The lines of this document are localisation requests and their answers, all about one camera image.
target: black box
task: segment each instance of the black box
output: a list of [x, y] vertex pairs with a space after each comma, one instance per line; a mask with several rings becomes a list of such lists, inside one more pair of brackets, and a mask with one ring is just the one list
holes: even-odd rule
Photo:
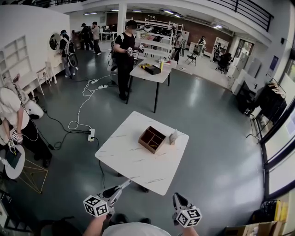
[[147, 71], [148, 73], [150, 73], [151, 75], [157, 75], [159, 73], [161, 73], [161, 69], [159, 69], [158, 67], [151, 65], [151, 66], [145, 66], [144, 70]]

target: marble table top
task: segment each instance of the marble table top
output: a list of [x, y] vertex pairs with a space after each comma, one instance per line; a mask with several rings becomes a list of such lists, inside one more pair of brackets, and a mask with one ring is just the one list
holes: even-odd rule
[[[153, 58], [144, 59], [139, 65], [142, 65], [145, 63], [148, 63], [150, 65], [160, 65], [158, 63], [158, 60], [155, 60]], [[140, 68], [139, 65], [137, 65], [136, 67], [133, 68], [133, 70], [130, 73], [131, 76], [134, 76], [134, 77], [137, 77], [140, 79], [163, 83], [166, 80], [166, 78], [168, 77], [172, 68], [176, 68], [177, 62], [172, 60], [171, 65], [164, 64], [162, 72], [157, 75], [151, 75], [150, 73], [148, 73], [144, 69]]]
[[[152, 154], [138, 138], [149, 126], [166, 136], [164, 144]], [[96, 152], [95, 157], [123, 176], [160, 195], [165, 195], [183, 156], [189, 136], [177, 131], [175, 145], [169, 135], [175, 129], [132, 112]]]

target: black office chair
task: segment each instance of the black office chair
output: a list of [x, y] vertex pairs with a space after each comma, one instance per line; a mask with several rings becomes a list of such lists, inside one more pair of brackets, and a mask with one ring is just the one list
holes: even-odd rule
[[215, 70], [219, 70], [221, 74], [222, 74], [222, 72], [224, 74], [226, 74], [228, 71], [227, 67], [229, 66], [230, 60], [231, 60], [230, 53], [223, 54], [220, 58], [220, 61], [218, 62], [218, 66], [216, 67]]
[[188, 55], [188, 58], [184, 62], [186, 62], [188, 59], [191, 59], [191, 61], [188, 63], [188, 65], [191, 62], [195, 61], [195, 66], [196, 66], [196, 60], [195, 59], [197, 58], [198, 55], [199, 55], [199, 52], [194, 50], [194, 52], [191, 55]]

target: power strip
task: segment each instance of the power strip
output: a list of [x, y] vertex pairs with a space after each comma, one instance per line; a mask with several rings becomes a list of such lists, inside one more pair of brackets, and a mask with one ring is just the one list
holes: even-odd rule
[[94, 141], [94, 134], [95, 134], [95, 129], [89, 129], [90, 135], [88, 135], [88, 141], [93, 142]]

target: man in black t-shirt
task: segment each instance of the man in black t-shirt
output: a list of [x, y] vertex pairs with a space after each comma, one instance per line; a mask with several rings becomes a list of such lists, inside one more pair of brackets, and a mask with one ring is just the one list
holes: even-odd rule
[[89, 45], [90, 45], [91, 49], [93, 49], [94, 47], [93, 47], [93, 43], [91, 41], [91, 35], [90, 35], [90, 34], [92, 34], [92, 32], [90, 30], [90, 27], [87, 26], [85, 23], [83, 23], [81, 25], [81, 27], [83, 27], [83, 30], [82, 30], [82, 38], [84, 40], [84, 44], [86, 46], [86, 50], [87, 51], [89, 50]]
[[135, 37], [132, 33], [136, 31], [137, 23], [134, 20], [127, 22], [125, 26], [125, 32], [118, 35], [115, 44], [114, 51], [116, 52], [116, 63], [118, 66], [118, 84], [119, 84], [119, 97], [122, 100], [126, 100], [126, 91], [128, 90], [128, 81], [130, 78], [130, 72], [133, 70], [133, 56], [129, 56], [126, 50], [130, 47], [134, 49]]

